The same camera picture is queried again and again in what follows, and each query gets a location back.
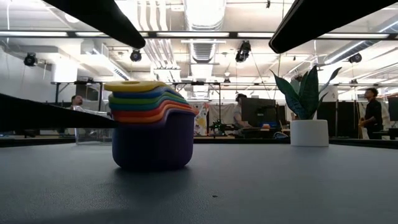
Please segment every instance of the white wall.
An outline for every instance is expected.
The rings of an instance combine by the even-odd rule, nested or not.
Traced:
[[[0,93],[27,100],[54,102],[56,86],[50,82],[50,71],[44,73],[43,68],[27,67],[21,59],[0,48]],[[59,101],[70,102],[75,93],[76,87],[68,86],[60,93]]]

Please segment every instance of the ceiling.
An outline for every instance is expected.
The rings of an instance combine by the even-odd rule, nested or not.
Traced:
[[[139,0],[140,8],[142,2],[146,2],[147,4],[147,23],[149,29],[152,30],[152,26],[149,23],[151,12],[150,2]],[[269,8],[266,8],[267,1],[227,0],[226,2],[221,31],[274,32],[282,21],[284,14],[287,14],[293,0],[271,0]],[[166,25],[168,30],[186,30],[183,1],[166,0],[166,6]],[[334,30],[334,32],[373,32],[373,29],[379,24],[396,15],[398,15],[398,4],[389,6],[358,21],[340,27]],[[310,25],[311,21],[303,23],[303,26]],[[94,28],[82,22],[69,22],[62,11],[38,0],[1,0],[0,30],[7,29],[95,31]],[[96,58],[81,55],[80,45],[84,41],[83,39],[11,39],[9,41],[12,44],[18,45],[57,46],[68,55],[75,57],[81,63],[96,70],[96,76],[112,77],[109,70],[102,69],[98,63],[93,63]],[[119,67],[129,72],[132,77],[137,79],[152,77],[149,74],[153,63],[142,50],[142,60],[140,62],[132,62],[129,58],[132,52],[130,47],[113,39],[95,39],[93,41],[96,45],[106,46],[109,49],[110,59]],[[222,44],[216,44],[214,61],[212,61],[213,69],[211,77],[207,79],[208,82],[215,80],[222,82],[225,78],[225,73],[229,72],[229,78],[232,82],[252,83],[263,81],[273,83],[274,79],[270,70],[274,71],[278,76],[289,79],[295,74],[301,74],[308,70],[316,62],[316,57],[314,56],[318,56],[319,61],[322,57],[350,43],[350,41],[345,40],[313,40],[282,55],[277,55],[268,46],[268,40],[250,40],[252,54],[245,62],[236,63],[234,58],[241,42],[242,40],[228,39],[224,40]],[[181,43],[181,39],[172,39],[170,43],[174,59],[181,70],[180,78],[183,80],[192,78],[190,44]],[[338,78],[334,80],[335,83],[348,83],[354,78],[358,78],[361,81],[360,83],[397,83],[397,79],[395,78],[398,78],[398,69],[394,70],[394,66],[385,72],[372,75],[372,72],[380,68],[397,63],[398,50],[396,50],[396,47],[398,47],[396,41],[382,41],[360,51],[360,54],[363,56],[360,63],[338,62],[333,65],[324,66],[322,67],[322,71],[320,71],[320,82],[326,82],[335,68],[343,67]],[[224,88],[235,89],[236,87],[230,86]],[[251,90],[261,88],[264,89],[263,86],[249,87]]]

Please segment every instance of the gray table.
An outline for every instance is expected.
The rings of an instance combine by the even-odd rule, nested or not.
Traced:
[[[0,223],[397,223],[398,151],[195,145],[131,174],[109,146],[0,148]]]

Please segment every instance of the small plant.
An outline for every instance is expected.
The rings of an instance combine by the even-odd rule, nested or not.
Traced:
[[[313,119],[315,112],[319,105],[322,103],[323,98],[319,94],[329,85],[332,79],[336,78],[337,73],[340,71],[337,68],[329,78],[329,81],[322,86],[319,90],[318,70],[314,66],[309,72],[306,72],[301,79],[301,82],[292,80],[290,83],[285,79],[275,75],[275,82],[278,89],[285,95],[287,106],[298,116],[300,119]]]

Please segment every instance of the purple cup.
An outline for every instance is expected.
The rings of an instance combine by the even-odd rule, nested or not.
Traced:
[[[128,170],[183,168],[192,158],[194,119],[189,111],[171,109],[158,123],[120,123],[113,133],[113,160]]]

